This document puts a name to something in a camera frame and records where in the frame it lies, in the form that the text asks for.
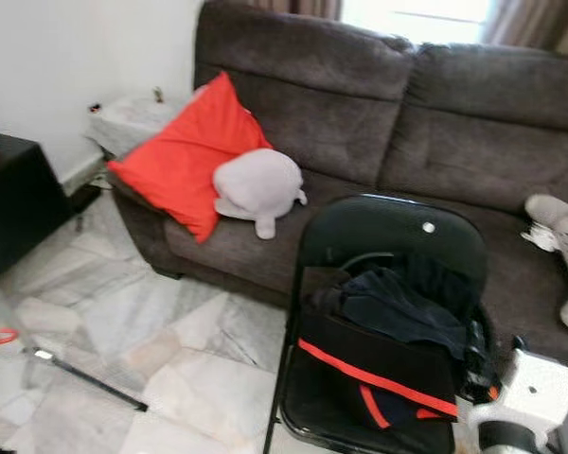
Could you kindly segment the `dark navy garment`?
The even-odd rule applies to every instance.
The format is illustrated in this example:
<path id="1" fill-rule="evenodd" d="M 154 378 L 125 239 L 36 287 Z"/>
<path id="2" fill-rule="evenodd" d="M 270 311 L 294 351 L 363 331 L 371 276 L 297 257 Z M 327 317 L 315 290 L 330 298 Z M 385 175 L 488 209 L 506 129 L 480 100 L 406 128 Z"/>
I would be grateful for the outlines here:
<path id="1" fill-rule="evenodd" d="M 466 275 L 421 254 L 369 256 L 352 269 L 303 307 L 394 341 L 438 345 L 461 362 L 487 354 L 480 291 Z"/>

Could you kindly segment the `dark brown fabric sofa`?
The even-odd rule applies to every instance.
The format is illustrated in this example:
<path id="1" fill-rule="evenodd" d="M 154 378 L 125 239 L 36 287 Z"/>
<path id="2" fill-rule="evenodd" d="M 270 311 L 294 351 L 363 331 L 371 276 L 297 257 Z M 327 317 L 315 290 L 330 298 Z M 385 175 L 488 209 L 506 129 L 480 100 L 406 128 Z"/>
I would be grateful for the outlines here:
<path id="1" fill-rule="evenodd" d="M 223 0 L 199 9 L 194 81 L 227 73 L 268 142 L 298 163 L 309 204 L 258 239 L 224 220 L 198 243 L 120 179 L 119 215 L 150 267 L 287 306 L 307 221 L 379 194 L 439 206 L 483 235 L 482 303 L 495 338 L 521 336 L 568 364 L 568 271 L 523 239 L 524 203 L 568 202 L 568 56 L 488 44 L 411 44 L 301 14 Z"/>

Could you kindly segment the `grey round plush toy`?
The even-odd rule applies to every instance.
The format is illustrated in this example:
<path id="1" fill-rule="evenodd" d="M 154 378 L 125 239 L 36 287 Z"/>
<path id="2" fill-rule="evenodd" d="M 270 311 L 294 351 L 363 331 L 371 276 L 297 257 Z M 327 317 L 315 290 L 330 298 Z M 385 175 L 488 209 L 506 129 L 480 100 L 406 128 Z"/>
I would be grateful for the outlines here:
<path id="1" fill-rule="evenodd" d="M 212 184 L 218 191 L 215 211 L 253 221 L 261 239 L 275 238 L 276 220 L 309 203 L 300 167 L 274 148 L 254 148 L 220 165 Z"/>

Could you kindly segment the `brown curtain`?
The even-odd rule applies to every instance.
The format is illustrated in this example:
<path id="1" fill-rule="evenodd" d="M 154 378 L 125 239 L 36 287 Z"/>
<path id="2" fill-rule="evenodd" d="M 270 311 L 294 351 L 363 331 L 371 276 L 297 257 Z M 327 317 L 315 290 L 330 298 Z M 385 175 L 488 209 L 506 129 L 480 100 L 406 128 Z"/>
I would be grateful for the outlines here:
<path id="1" fill-rule="evenodd" d="M 568 0 L 491 0 L 480 43 L 568 55 Z"/>

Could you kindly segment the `red cushion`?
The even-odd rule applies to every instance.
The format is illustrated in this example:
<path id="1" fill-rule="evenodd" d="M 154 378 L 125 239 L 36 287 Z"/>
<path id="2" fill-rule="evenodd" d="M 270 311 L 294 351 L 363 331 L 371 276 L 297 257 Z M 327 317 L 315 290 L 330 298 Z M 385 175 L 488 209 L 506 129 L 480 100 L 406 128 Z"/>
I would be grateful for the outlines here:
<path id="1" fill-rule="evenodd" d="M 212 183 L 216 168 L 255 148 L 270 147 L 232 79 L 220 72 L 170 124 L 107 168 L 203 243 L 219 221 L 218 191 Z"/>

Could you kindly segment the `white marble side table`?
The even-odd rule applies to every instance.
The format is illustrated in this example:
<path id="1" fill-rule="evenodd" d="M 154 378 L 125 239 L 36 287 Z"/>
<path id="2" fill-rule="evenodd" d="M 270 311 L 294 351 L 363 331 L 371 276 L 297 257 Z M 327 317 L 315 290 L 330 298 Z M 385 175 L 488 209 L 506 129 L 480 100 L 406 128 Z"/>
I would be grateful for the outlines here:
<path id="1" fill-rule="evenodd" d="M 98 144 L 107 160 L 120 160 L 174 121 L 192 96 L 121 96 L 95 105 L 86 117 L 84 137 Z"/>

